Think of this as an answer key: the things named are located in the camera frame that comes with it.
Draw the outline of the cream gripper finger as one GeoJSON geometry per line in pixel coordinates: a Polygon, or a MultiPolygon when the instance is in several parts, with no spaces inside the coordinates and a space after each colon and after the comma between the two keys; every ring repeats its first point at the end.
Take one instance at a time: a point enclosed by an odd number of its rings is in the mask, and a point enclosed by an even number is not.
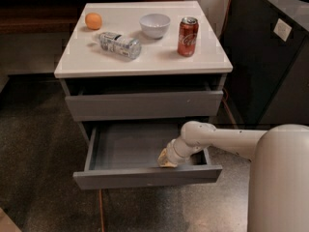
{"type": "Polygon", "coordinates": [[[158,157],[157,163],[162,168],[175,168],[178,166],[167,148],[162,150],[158,157]]]}

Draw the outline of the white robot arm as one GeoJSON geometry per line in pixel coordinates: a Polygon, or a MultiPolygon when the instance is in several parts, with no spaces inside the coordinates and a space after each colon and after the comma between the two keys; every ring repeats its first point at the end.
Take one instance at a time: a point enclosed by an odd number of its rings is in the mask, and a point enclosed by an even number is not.
{"type": "Polygon", "coordinates": [[[309,232],[309,127],[225,130],[189,121],[158,157],[176,167],[213,146],[251,161],[247,232],[309,232]]]}

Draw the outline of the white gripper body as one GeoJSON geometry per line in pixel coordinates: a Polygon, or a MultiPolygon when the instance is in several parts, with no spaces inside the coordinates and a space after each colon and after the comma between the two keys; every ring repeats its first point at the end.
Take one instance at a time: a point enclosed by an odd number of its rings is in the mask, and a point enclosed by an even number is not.
{"type": "Polygon", "coordinates": [[[166,147],[166,158],[174,165],[187,162],[189,158],[202,150],[201,146],[189,146],[182,139],[173,139],[166,147]]]}

